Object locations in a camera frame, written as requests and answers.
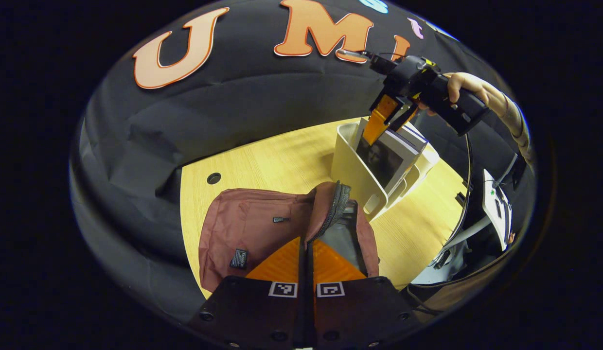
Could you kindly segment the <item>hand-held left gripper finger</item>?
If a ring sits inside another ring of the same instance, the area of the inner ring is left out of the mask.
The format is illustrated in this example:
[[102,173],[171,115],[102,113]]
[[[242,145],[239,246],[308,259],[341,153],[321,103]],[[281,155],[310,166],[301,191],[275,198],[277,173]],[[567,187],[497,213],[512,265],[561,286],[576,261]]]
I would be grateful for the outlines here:
[[295,238],[246,277],[228,276],[188,327],[218,350],[292,350],[304,343],[307,293]]
[[387,277],[364,275],[323,241],[310,244],[307,257],[307,324],[315,350],[386,350],[420,328]]

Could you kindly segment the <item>blue photo cover book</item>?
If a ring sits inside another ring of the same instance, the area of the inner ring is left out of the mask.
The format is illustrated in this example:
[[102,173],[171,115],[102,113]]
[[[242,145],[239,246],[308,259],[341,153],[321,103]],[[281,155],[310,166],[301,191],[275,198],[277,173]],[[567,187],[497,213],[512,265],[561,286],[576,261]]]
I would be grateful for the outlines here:
[[424,151],[426,146],[428,146],[428,140],[424,138],[417,129],[413,128],[413,126],[408,123],[402,126],[397,133],[418,153]]

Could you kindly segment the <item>grey portrait cover book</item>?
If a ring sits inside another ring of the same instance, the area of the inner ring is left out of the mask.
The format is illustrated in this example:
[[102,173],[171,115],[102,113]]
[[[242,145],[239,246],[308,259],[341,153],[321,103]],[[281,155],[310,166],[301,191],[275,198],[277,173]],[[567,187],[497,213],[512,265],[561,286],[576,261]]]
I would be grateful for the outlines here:
[[388,196],[392,195],[421,153],[415,144],[390,129],[373,144],[360,137],[355,152]]

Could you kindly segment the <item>white bookshelf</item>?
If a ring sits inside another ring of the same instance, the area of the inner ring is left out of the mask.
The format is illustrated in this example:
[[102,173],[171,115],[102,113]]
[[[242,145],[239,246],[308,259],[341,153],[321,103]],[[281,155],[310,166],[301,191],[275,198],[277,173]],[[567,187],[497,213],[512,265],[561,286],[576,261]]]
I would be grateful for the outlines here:
[[358,203],[368,220],[373,221],[416,189],[430,169],[440,161],[440,156],[429,142],[392,195],[388,196],[356,153],[362,129],[367,122],[366,118],[360,118],[337,127],[330,177],[351,187],[351,198]]

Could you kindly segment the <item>maroon schoolbag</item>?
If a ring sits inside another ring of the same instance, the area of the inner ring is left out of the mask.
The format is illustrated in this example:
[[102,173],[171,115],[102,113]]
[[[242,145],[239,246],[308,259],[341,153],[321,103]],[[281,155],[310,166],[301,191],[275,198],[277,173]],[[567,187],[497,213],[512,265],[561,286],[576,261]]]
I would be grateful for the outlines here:
[[351,187],[322,182],[308,193],[227,189],[211,202],[198,244],[199,283],[208,292],[228,276],[314,283],[379,276],[375,234]]

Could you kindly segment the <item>thin black pole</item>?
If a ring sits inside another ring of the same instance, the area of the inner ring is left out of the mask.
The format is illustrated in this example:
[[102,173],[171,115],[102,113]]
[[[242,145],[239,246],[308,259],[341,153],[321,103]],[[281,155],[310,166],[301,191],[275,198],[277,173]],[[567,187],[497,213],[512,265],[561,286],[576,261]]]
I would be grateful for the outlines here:
[[466,150],[467,150],[467,155],[468,155],[468,174],[467,174],[468,176],[467,176],[467,180],[465,183],[466,193],[463,198],[462,211],[460,213],[459,221],[457,222],[453,232],[451,233],[449,239],[447,240],[447,243],[450,241],[453,241],[453,239],[455,239],[455,237],[457,237],[457,234],[460,232],[461,228],[463,227],[463,223],[465,221],[465,218],[466,218],[466,215],[468,212],[468,207],[470,204],[470,196],[471,196],[471,191],[472,191],[472,178],[473,178],[473,150],[472,150],[471,141],[470,141],[470,137],[468,136],[468,133],[464,134],[464,141],[466,142]]

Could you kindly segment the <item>white device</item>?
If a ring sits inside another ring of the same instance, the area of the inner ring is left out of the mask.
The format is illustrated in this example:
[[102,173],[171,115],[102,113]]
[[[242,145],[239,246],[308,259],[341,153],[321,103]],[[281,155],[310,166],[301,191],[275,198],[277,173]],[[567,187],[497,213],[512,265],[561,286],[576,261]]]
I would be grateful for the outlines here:
[[482,208],[493,224],[504,252],[510,244],[513,208],[499,182],[486,169],[482,170],[482,183]]

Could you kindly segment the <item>black backdrop cloth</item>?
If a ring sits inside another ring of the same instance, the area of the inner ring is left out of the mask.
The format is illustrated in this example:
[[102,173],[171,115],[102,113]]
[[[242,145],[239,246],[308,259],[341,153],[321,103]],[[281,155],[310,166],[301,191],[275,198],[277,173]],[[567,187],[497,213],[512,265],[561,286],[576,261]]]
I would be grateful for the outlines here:
[[362,117],[381,86],[367,66],[336,55],[354,35],[375,53],[431,58],[514,98],[477,53],[387,0],[292,0],[317,18],[309,53],[284,42],[286,0],[215,0],[124,54],[95,89],[71,146],[78,226],[103,269],[174,324],[205,298],[190,274],[181,232],[181,167],[296,129]]

